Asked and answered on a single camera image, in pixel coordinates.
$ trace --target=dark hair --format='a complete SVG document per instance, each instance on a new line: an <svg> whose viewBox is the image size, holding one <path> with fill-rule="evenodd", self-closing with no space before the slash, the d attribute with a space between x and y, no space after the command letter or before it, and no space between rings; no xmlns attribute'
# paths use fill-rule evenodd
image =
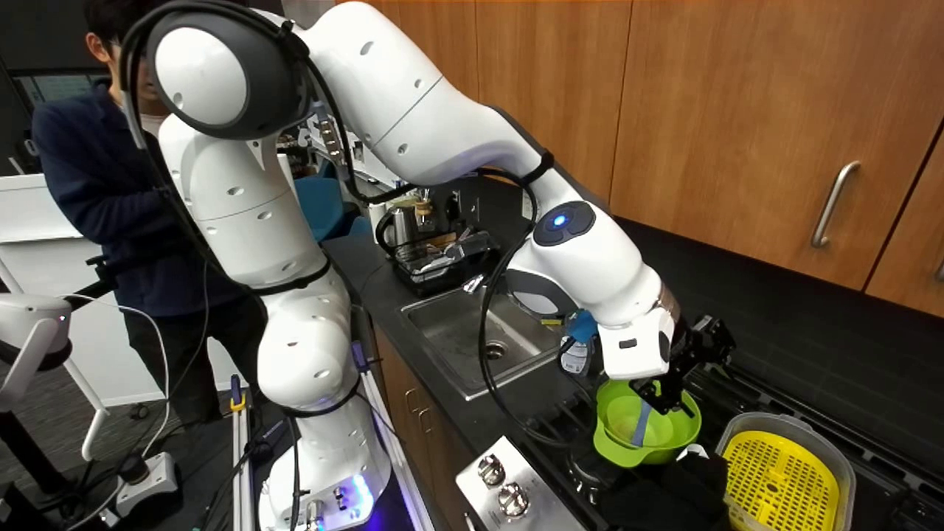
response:
<svg viewBox="0 0 944 531"><path fill-rule="evenodd" d="M149 7L169 0L86 0L86 30L104 41L121 41Z"/></svg>

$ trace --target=floor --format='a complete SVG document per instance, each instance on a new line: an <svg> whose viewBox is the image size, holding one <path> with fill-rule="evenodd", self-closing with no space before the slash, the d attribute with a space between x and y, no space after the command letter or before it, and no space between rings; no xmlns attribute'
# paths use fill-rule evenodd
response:
<svg viewBox="0 0 944 531"><path fill-rule="evenodd" d="M138 403L116 409L99 426L99 456L86 463L79 456L79 444L86 426L92 422L92 407L86 394L74 386L65 369L42 370L27 398L15 407L15 414L37 443L37 448L51 456L51 463L67 476L67 488L48 494L37 488L31 473L15 459L15 453L0 443L0 482L15 482L31 507L37 507L55 528L76 525L86 512L92 512L110 491L116 488L116 471L121 459L149 438L149 434L161 422L161 403ZM262 409L260 434L282 448L281 413L275 407ZM176 482L175 494L155 494L147 503L135 507L133 516L121 518L117 531L226 531L229 528L229 431L234 423L216 422L195 426L188 434L172 434L155 443L155 448L175 456ZM403 510L399 503L394 479L390 479L390 491L380 502L383 528L399 531L409 528ZM83 531L107 528L98 518L79 525Z"/></svg>

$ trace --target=dark countertop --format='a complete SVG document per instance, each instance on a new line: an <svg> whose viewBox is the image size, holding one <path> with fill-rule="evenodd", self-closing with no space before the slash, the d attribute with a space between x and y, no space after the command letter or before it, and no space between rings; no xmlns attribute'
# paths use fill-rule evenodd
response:
<svg viewBox="0 0 944 531"><path fill-rule="evenodd" d="M403 304L418 301L412 289L408 289L390 258L368 235L343 235L325 242L326 255L349 279L350 301L359 304L375 330L390 338L394 353L409 366L415 379L422 379L425 392L440 403L443 414L464 435L471 450L484 450L495 443L501 426L512 423L492 398L464 401L455 392L440 369L430 363L430 351L425 351L425 338L415 327L402 316ZM530 370L529 376L501 386L501 398L515 419L530 419L542 413L554 413L561 403L573 398L574 386L561 373L554 363Z"/></svg>

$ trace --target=stove knob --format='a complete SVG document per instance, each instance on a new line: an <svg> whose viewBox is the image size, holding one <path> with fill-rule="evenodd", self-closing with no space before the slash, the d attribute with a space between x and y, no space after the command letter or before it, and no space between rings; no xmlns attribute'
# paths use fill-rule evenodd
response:
<svg viewBox="0 0 944 531"><path fill-rule="evenodd" d="M498 503L505 516L526 516L530 510L530 502L518 482L505 482L498 488Z"/></svg>
<svg viewBox="0 0 944 531"><path fill-rule="evenodd" d="M477 476L487 482L487 487L498 487L505 479L505 465L495 453L487 453L477 459Z"/></svg>

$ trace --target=person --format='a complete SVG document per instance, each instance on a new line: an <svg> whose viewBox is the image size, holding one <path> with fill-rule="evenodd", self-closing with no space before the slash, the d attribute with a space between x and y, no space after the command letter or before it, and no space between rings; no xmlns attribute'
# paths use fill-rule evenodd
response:
<svg viewBox="0 0 944 531"><path fill-rule="evenodd" d="M198 245L188 217L169 198L161 162L133 145L121 112L129 97L117 77L121 38L158 3L164 0L86 0L86 49L110 68L110 86L43 103L31 114L31 134L62 214L104 249L129 344L179 423L191 426L220 419L206 338L219 338L251 388L260 388L257 344L269 316L260 294L229 279ZM147 62L138 65L135 86L147 145L155 145L169 109Z"/></svg>

